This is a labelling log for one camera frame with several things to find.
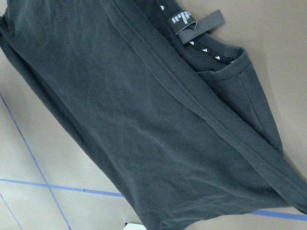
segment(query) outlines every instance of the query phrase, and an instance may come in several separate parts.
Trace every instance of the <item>dark gray t-shirt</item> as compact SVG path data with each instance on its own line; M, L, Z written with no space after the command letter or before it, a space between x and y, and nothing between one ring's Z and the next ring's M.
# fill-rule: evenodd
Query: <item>dark gray t-shirt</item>
M207 33L183 45L166 23L181 10L14 0L0 46L147 230L269 207L306 214L307 184L283 157L246 50Z

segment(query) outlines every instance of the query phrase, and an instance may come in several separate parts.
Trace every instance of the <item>blue line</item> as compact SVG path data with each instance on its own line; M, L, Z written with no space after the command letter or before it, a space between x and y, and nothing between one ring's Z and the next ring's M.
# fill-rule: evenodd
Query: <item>blue line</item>
M58 185L51 185L51 184L40 184L40 183L33 183L33 182L9 180L9 179L3 179L3 178L0 178L0 181L17 183L17 184L27 184L27 185L40 186L40 187L50 187L50 188L70 190L70 191L75 191L75 192L124 197L121 193L112 193L112 192L105 192L105 191L98 191L98 190L91 190L91 189L84 189L84 188L73 188L73 187L58 186Z
M283 213L283 212L270 212L270 211L258 210L250 214L267 216L267 217L278 217L278 218L284 218L284 219L295 219L295 220L307 221L307 215L299 215L299 214L291 214L291 213Z
M16 122L16 120L15 120L13 114L11 113L11 111L10 111L8 105L6 104L6 102L5 102L5 100L4 100L4 98L3 98L3 96L2 96L1 93L0 93L0 97L2 98L2 100L3 100L4 104L5 104L5 107L6 107L6 109L8 110L8 112L9 112L9 114L10 114L10 116L11 116L12 121L14 122L14 124L15 124L15 126L16 126L16 128L17 128L19 134L20 134L20 136L22 137L22 139L23 139L23 141L24 141L24 144L26 145L27 149L29 150L29 153L31 154L32 159L34 160L35 165L37 166L37 169L39 170L39 173L40 173L41 176L43 177L45 183L48 184L48 182L47 182L47 180L46 180L46 178L45 178L45 176L44 176L42 170L40 169L40 167L39 167L39 165L38 165L38 163L37 163L37 161L36 161L36 159L35 159L35 157L34 157L32 151L31 151L31 149L30 149L28 143L26 142L26 140L25 140L23 134L21 133L21 131L20 131L18 125L17 125L17 122ZM63 216L63 218L64 218L64 220L65 220L65 222L66 222L66 224L67 224L69 230L71 230L71 227L70 227L70 225L69 225L69 223L68 223L68 221L67 221L67 219L66 219L66 217L65 217L65 215L64 215L64 213L63 213L63 211L62 211L62 209L61 209L61 207L59 206L59 203L58 203L56 197L54 196L54 194L53 194L51 188L48 187L48 189L49 189L49 191L50 191L50 193L51 193L51 195L52 195L54 201L56 202L56 205L58 206L58 209L59 209L61 215Z
M8 206L8 204L6 203L6 201L5 201L5 199L3 198L3 196L1 195L1 193L0 193L0 196L1 196L2 200L3 200L3 202L5 203L6 207L9 209L10 213L11 213L12 216L14 217L14 219L15 219L16 223L18 224L19 228L20 228L21 230L23 230L23 228L20 226L18 220L16 219L15 215L13 214L12 210L10 209L10 207Z

